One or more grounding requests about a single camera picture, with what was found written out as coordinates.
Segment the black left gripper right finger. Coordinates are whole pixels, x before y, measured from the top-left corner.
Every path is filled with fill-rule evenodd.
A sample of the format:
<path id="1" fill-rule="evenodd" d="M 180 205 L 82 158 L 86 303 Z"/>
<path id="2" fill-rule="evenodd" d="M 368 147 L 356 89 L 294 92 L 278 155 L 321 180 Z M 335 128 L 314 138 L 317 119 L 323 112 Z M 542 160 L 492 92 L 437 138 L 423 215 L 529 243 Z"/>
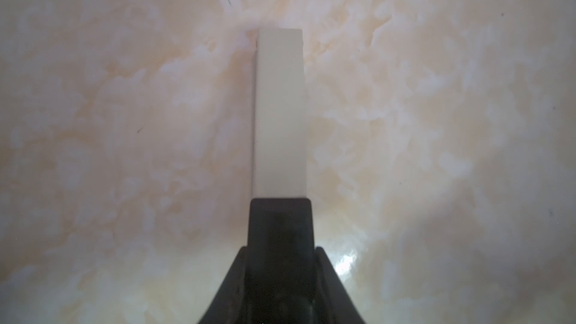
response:
<path id="1" fill-rule="evenodd" d="M 322 247 L 315 250 L 316 322 L 325 324 L 365 324 L 341 279 Z"/>

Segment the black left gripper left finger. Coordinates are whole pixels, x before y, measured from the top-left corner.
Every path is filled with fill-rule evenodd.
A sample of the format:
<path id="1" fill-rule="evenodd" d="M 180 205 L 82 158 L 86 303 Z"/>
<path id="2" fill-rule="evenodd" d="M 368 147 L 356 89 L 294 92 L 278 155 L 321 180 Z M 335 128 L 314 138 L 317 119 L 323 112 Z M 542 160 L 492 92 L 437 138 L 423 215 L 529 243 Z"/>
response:
<path id="1" fill-rule="evenodd" d="M 199 324 L 245 323 L 247 248 L 241 247 Z"/>

